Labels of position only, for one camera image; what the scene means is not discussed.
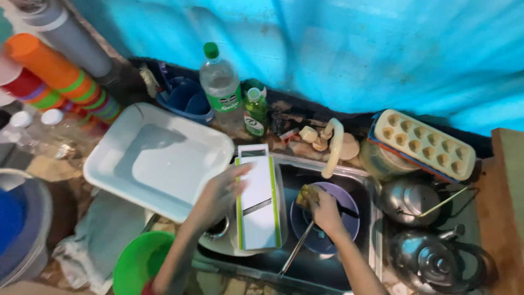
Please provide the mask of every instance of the soap bottle label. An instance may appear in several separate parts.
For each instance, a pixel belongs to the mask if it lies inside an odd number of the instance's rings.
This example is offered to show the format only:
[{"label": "soap bottle label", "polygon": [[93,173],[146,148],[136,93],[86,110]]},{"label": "soap bottle label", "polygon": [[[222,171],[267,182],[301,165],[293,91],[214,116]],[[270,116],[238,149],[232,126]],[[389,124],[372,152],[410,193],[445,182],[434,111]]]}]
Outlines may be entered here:
[{"label": "soap bottle label", "polygon": [[235,92],[229,95],[216,97],[206,93],[205,96],[208,98],[209,104],[211,105],[211,108],[213,108],[213,110],[224,113],[231,112],[233,110],[236,110],[240,105],[240,84],[238,84],[238,87],[235,90]]},{"label": "soap bottle label", "polygon": [[248,113],[244,113],[244,124],[247,132],[258,137],[264,136],[264,125],[253,119]]}]

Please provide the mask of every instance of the purple plate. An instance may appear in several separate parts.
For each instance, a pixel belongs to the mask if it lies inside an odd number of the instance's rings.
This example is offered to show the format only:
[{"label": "purple plate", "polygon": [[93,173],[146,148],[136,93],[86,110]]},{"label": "purple plate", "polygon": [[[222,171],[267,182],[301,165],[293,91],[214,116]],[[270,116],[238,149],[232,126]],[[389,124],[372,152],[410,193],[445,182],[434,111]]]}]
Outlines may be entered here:
[{"label": "purple plate", "polygon": [[[326,190],[327,193],[334,196],[343,207],[349,208],[357,213],[358,208],[355,201],[345,190],[338,185],[329,182],[316,182],[318,186],[321,186]],[[302,208],[296,205],[295,202],[291,204],[291,227],[297,238],[300,239],[304,234],[305,229],[308,227],[308,221],[304,218],[307,214],[304,214]],[[342,213],[342,223],[346,230],[351,234],[353,240],[357,237],[358,229],[360,228],[360,219],[349,216],[348,214]],[[312,230],[308,237],[305,239],[304,245],[313,252],[320,254],[335,254],[336,247],[331,242],[329,237],[325,235],[324,238],[319,237],[322,233]]]}]

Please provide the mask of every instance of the faucet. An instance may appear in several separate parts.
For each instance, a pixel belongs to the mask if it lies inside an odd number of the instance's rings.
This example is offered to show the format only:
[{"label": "faucet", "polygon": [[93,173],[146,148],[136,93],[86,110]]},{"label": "faucet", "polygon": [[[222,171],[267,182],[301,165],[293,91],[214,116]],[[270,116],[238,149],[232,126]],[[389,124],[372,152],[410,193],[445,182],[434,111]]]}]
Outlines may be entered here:
[{"label": "faucet", "polygon": [[344,140],[344,127],[342,126],[342,123],[335,118],[329,120],[326,128],[321,131],[321,136],[329,135],[331,132],[333,132],[333,138],[331,138],[330,145],[331,155],[321,173],[322,177],[325,179],[331,178],[331,176],[333,176],[333,171],[339,162],[342,142]]}]

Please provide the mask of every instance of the hand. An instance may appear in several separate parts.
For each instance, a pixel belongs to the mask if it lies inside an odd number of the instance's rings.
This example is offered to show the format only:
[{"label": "hand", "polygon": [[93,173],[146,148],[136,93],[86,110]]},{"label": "hand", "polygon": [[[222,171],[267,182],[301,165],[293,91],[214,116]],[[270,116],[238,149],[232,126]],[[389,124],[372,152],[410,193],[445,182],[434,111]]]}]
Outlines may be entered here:
[{"label": "hand", "polygon": [[247,181],[237,182],[236,178],[247,174],[252,168],[253,165],[250,163],[231,166],[210,179],[188,219],[196,222],[202,229],[208,229],[218,223],[246,188]]},{"label": "hand", "polygon": [[348,234],[340,218],[339,209],[336,206],[336,199],[317,185],[313,184],[310,186],[319,193],[318,203],[308,199],[315,223],[320,226],[330,238],[333,238],[333,235],[339,233]]}]

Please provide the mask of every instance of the stainless steel sink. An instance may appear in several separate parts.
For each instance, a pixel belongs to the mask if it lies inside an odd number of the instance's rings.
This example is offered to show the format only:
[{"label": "stainless steel sink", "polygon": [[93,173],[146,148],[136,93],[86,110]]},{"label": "stainless steel sink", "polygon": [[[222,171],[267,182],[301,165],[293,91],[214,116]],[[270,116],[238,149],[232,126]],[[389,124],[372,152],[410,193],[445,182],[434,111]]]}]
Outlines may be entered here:
[{"label": "stainless steel sink", "polygon": [[373,200],[377,197],[377,186],[365,171],[348,167],[337,166],[335,174],[329,180],[320,176],[325,165],[317,161],[302,158],[273,154],[275,162],[280,165],[286,208],[288,214],[288,239],[281,249],[257,254],[250,257],[233,257],[219,254],[202,246],[198,247],[200,268],[219,269],[222,272],[231,272],[236,275],[249,276],[267,280],[279,285],[302,290],[304,293],[341,294],[351,291],[344,269],[338,255],[316,254],[303,246],[295,257],[290,268],[283,278],[278,277],[282,265],[298,242],[291,227],[289,209],[304,184],[328,181],[345,189],[358,206],[361,226],[355,243],[364,257],[367,257],[373,269],[380,272],[381,240],[377,243],[379,228],[375,223],[380,222],[379,215]]}]

